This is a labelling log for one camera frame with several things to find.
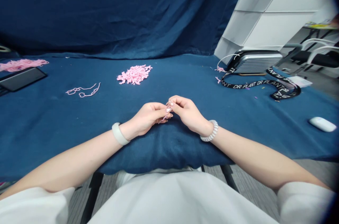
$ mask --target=white wristband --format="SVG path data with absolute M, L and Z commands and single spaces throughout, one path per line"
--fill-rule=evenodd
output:
M 112 126 L 112 131 L 115 139 L 118 141 L 121 145 L 126 145 L 129 143 L 129 141 L 123 136 L 123 134 L 120 131 L 119 128 L 120 123 L 114 123 Z
M 210 134 L 208 137 L 200 136 L 201 140 L 204 142 L 212 141 L 216 133 L 218 132 L 218 128 L 219 128 L 218 123 L 215 120 L 209 120 L 209 122 L 213 123 L 213 131 L 212 131 L 212 134 Z

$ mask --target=blue cloth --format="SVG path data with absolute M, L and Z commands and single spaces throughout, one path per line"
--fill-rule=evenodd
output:
M 0 0 L 0 40 L 42 57 L 209 55 L 237 1 Z
M 0 97 L 0 181 L 17 180 L 49 158 L 89 140 L 115 122 L 125 122 L 146 102 L 166 103 L 173 95 L 191 98 L 207 119 L 234 133 L 267 145 L 290 158 L 338 156 L 339 130 L 322 132 L 308 123 L 319 116 L 339 125 L 338 102 L 311 87 L 293 99 L 274 101 L 274 86 L 250 90 L 217 84 L 215 56 L 185 54 L 153 60 L 47 58 L 48 77 Z M 141 85 L 120 85 L 116 77 L 135 65 L 151 65 Z M 230 83 L 266 77 L 230 75 Z M 80 98 L 74 87 L 98 92 Z M 224 154 L 183 125 L 177 115 L 155 125 L 106 161 L 100 171 L 143 173 L 155 168 L 194 168 L 231 163 Z

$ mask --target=pink string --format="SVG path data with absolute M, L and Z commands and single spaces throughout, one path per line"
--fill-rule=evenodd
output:
M 90 95 L 86 95 L 86 94 L 84 94 L 84 93 L 79 93 L 79 96 L 80 96 L 81 98 L 83 98 L 83 97 L 89 97 L 89 96 L 94 95 L 94 94 L 99 90 L 100 84 L 101 84 L 101 83 L 99 83 L 98 88 L 94 89 L 93 92 L 92 92 Z M 74 89 L 72 89 L 72 90 L 66 91 L 66 93 L 67 93 L 68 95 L 73 95 L 73 94 L 75 94 L 76 92 L 78 92 L 78 91 L 80 91 L 80 90 L 89 90 L 89 89 L 92 89 L 95 85 L 96 85 L 96 84 L 94 84 L 91 88 L 82 88 L 82 87 L 74 88 Z
M 219 71 L 219 72 L 226 72 L 223 68 L 221 68 L 221 67 L 219 67 L 219 66 L 217 66 L 217 69 L 216 69 L 217 71 Z
M 8 71 L 8 72 L 16 72 L 20 70 L 24 70 L 29 67 L 38 67 L 49 62 L 46 60 L 28 60 L 28 59 L 21 59 L 18 61 L 9 61 L 7 63 L 0 63 L 0 72 L 1 71 Z
M 167 108 L 170 109 L 170 112 L 171 112 L 171 111 L 172 111 L 172 108 L 170 107 L 170 105 L 167 104 L 166 106 L 167 106 Z M 165 117 L 164 117 L 160 122 L 158 122 L 158 124 L 160 124 L 163 120 L 165 120 L 165 119 L 167 118 L 168 115 L 169 115 L 169 113 L 168 113 L 167 115 L 165 115 Z
M 148 73 L 151 71 L 152 67 L 143 65 L 143 66 L 134 66 L 131 67 L 127 72 L 122 72 L 121 75 L 118 75 L 117 80 L 123 84 L 127 81 L 127 84 L 137 84 L 139 85 L 141 81 L 148 77 Z

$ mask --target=person's left hand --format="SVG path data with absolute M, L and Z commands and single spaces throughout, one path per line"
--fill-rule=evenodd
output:
M 136 136 L 145 135 L 154 124 L 167 122 L 167 119 L 173 117 L 170 111 L 162 103 L 146 103 L 132 119 L 119 126 L 120 130 L 123 136 L 130 141 Z

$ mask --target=white computer mouse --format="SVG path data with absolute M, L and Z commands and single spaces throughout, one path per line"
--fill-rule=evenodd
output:
M 309 122 L 313 126 L 325 132 L 332 132 L 337 128 L 333 123 L 321 117 L 313 117 L 312 119 L 309 120 Z

